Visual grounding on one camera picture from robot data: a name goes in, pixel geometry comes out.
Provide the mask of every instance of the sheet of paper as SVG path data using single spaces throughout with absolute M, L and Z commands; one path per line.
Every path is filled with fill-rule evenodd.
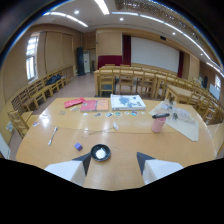
M 157 109 L 163 109 L 164 113 L 167 113 L 167 110 L 163 108 L 163 101 L 158 104 L 153 110 L 149 112 L 149 114 L 154 115 L 157 112 Z M 166 124 L 169 125 L 170 127 L 174 128 L 181 134 L 185 135 L 187 138 L 189 138 L 192 141 L 198 141 L 198 136 L 199 136 L 199 128 L 198 128 L 198 121 L 195 120 L 195 124 L 189 124 L 181 120 L 176 120 L 176 121 L 166 121 Z

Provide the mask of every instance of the whiteboard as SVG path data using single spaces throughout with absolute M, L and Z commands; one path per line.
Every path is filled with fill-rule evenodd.
M 131 37 L 131 63 L 152 65 L 177 73 L 179 51 L 156 41 Z
M 219 94 L 220 91 L 218 89 L 215 88 L 215 86 L 213 86 L 212 84 L 210 84 L 210 88 L 209 88 L 209 92 L 217 99 L 219 100 Z

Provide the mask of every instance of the black bowl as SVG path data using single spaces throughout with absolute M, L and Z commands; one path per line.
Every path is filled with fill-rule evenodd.
M 91 156 L 96 161 L 104 161 L 110 156 L 110 149 L 106 145 L 94 145 L 91 149 Z

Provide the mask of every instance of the blue object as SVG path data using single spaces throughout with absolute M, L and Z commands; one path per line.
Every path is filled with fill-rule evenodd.
M 76 143 L 75 144 L 75 148 L 78 150 L 78 151 L 80 151 L 81 149 L 82 149 L 82 145 L 80 144 L 80 143 Z

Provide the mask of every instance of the cup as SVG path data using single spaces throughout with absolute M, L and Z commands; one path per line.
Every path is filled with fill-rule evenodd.
M 160 118 L 154 119 L 154 122 L 152 125 L 152 131 L 156 133 L 160 132 L 165 122 L 166 122 L 166 117 L 160 117 Z

